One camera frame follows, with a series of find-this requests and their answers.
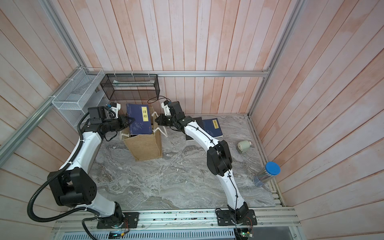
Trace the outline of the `navy book yellow label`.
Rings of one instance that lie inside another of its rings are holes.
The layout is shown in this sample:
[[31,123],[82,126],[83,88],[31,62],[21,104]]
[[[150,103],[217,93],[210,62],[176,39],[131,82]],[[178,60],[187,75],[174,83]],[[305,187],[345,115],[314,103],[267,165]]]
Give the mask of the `navy book yellow label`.
[[127,115],[135,121],[129,126],[131,135],[151,135],[153,133],[148,105],[126,104]]

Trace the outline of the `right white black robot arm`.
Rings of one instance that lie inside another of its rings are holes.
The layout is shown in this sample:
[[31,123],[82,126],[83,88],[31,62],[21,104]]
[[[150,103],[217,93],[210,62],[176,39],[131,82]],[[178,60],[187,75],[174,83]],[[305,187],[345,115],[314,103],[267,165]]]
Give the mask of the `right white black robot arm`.
[[207,166],[217,176],[227,197],[229,215],[234,223],[239,223],[249,212],[249,207],[241,196],[234,179],[233,159],[226,141],[219,141],[203,130],[190,116],[186,116],[178,101],[164,101],[163,114],[155,122],[164,127],[182,132],[194,139],[207,152]]

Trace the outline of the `burlap canvas tote bag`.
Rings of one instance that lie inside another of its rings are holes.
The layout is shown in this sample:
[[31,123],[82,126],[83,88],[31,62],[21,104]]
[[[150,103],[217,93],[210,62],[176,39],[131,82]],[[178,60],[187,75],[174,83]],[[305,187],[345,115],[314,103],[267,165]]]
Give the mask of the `burlap canvas tote bag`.
[[120,140],[126,145],[136,161],[146,161],[163,157],[161,134],[167,135],[165,129],[161,130],[154,118],[159,115],[153,107],[149,106],[153,133],[151,135],[131,135],[130,128],[120,131]]

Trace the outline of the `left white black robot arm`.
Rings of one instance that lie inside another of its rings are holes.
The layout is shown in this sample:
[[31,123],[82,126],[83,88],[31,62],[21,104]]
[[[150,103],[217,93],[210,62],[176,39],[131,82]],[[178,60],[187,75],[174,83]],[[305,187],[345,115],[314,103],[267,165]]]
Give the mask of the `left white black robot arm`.
[[58,176],[49,183],[59,206],[85,208],[101,218],[118,215],[118,204],[100,193],[89,176],[89,171],[106,135],[116,136],[134,122],[119,115],[120,104],[90,107],[77,125],[79,141],[67,161],[56,172]]

